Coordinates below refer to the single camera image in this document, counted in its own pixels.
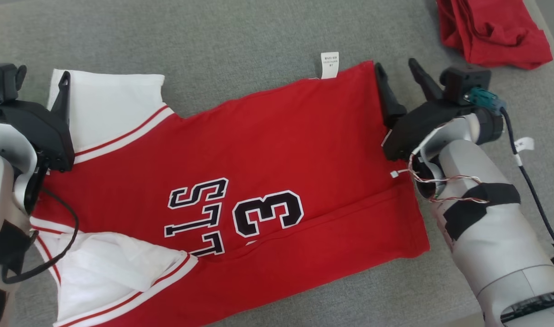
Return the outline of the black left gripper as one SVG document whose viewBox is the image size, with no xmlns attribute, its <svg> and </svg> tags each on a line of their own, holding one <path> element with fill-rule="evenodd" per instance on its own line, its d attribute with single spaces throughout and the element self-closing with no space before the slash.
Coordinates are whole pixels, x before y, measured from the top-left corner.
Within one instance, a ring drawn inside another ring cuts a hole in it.
<svg viewBox="0 0 554 327">
<path fill-rule="evenodd" d="M 51 110 L 27 101 L 0 105 L 0 155 L 23 172 L 34 169 L 38 154 L 52 170 L 72 169 L 75 150 L 70 135 L 70 83 L 70 72 L 64 71 Z"/>
</svg>

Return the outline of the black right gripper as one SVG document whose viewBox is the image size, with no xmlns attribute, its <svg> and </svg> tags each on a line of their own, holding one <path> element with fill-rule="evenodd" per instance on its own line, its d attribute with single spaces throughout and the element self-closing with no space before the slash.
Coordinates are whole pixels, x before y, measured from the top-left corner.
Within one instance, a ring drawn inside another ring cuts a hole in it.
<svg viewBox="0 0 554 327">
<path fill-rule="evenodd" d="M 389 129 L 382 145 L 388 161 L 406 161 L 419 146 L 432 153 L 456 139 L 472 139 L 465 117 L 473 114 L 475 107 L 442 99 L 443 89 L 415 58 L 409 58 L 409 69 L 427 101 L 411 112 L 397 101 L 383 65 L 377 63 L 374 66 L 381 114 Z"/>
</svg>

